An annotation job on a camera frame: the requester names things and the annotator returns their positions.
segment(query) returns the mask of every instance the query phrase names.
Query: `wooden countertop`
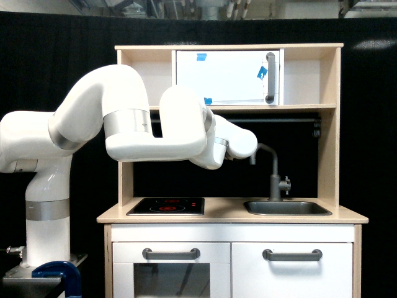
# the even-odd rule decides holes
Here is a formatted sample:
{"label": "wooden countertop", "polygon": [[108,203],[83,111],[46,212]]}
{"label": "wooden countertop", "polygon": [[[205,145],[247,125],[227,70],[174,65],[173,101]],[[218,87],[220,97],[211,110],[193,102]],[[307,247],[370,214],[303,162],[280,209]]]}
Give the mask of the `wooden countertop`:
{"label": "wooden countertop", "polygon": [[315,202],[332,215],[255,215],[243,205],[246,201],[265,201],[267,198],[206,197],[204,215],[131,215],[131,210],[142,198],[135,197],[122,207],[115,205],[97,218],[100,224],[171,224],[171,223],[278,223],[278,224],[366,224],[368,218],[343,206],[333,207],[319,199],[292,198],[288,201]]}

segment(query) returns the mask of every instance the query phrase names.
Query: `ceiling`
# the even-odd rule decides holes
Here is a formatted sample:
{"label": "ceiling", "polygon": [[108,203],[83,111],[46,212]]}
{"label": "ceiling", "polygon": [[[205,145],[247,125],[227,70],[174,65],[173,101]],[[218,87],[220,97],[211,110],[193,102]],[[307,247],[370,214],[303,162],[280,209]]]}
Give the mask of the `ceiling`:
{"label": "ceiling", "polygon": [[187,20],[335,19],[396,17],[397,0],[0,0],[0,11]]}

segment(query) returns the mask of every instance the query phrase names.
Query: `drawer handle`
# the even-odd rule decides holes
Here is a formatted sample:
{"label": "drawer handle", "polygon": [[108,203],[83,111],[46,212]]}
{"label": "drawer handle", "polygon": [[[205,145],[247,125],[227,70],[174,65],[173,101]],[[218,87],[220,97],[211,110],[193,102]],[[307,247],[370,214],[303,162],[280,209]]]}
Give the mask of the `drawer handle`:
{"label": "drawer handle", "polygon": [[264,250],[262,256],[268,261],[313,262],[319,261],[323,253],[321,250],[313,250],[311,253],[274,253]]}
{"label": "drawer handle", "polygon": [[200,256],[200,250],[193,248],[188,253],[155,253],[150,248],[145,248],[142,255],[146,260],[196,260]]}
{"label": "drawer handle", "polygon": [[266,95],[266,103],[271,104],[274,102],[275,96],[275,56],[273,53],[268,53],[266,55],[266,60],[269,62],[268,64],[268,78],[267,78],[267,95]]}

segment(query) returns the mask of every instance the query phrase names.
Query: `oven window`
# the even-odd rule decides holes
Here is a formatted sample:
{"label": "oven window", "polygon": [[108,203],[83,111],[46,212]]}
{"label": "oven window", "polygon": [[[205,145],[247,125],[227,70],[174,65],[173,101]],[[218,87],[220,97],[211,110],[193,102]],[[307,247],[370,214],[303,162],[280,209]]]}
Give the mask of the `oven window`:
{"label": "oven window", "polygon": [[134,264],[136,298],[210,298],[210,264]]}

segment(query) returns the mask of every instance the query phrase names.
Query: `oven door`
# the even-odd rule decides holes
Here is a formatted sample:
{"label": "oven door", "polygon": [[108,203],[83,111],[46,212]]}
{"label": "oven door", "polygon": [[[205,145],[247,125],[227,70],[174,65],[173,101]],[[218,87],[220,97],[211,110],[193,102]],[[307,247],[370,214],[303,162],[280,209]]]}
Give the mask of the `oven door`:
{"label": "oven door", "polygon": [[114,298],[230,298],[230,243],[113,243]]}

